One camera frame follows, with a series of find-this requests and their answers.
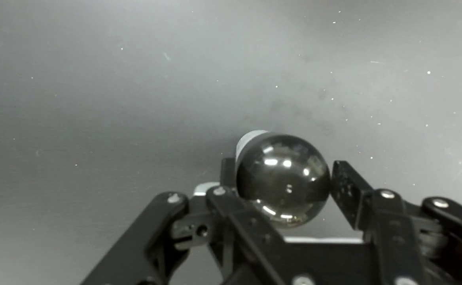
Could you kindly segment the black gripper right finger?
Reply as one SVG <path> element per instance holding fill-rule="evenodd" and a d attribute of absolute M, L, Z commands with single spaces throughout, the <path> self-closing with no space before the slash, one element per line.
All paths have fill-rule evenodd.
<path fill-rule="evenodd" d="M 333 166 L 331 196 L 372 248 L 380 285 L 462 285 L 462 204 L 428 196 L 420 204 L 374 188 L 349 161 Z"/>

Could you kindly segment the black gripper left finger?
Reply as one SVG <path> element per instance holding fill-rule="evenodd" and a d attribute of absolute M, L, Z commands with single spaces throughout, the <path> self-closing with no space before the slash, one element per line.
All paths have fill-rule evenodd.
<path fill-rule="evenodd" d="M 103 254 L 81 285 L 170 285 L 193 246 L 206 245 L 222 285 L 292 285 L 288 243 L 231 182 L 231 158 L 217 183 L 189 197 L 159 193 Z"/>

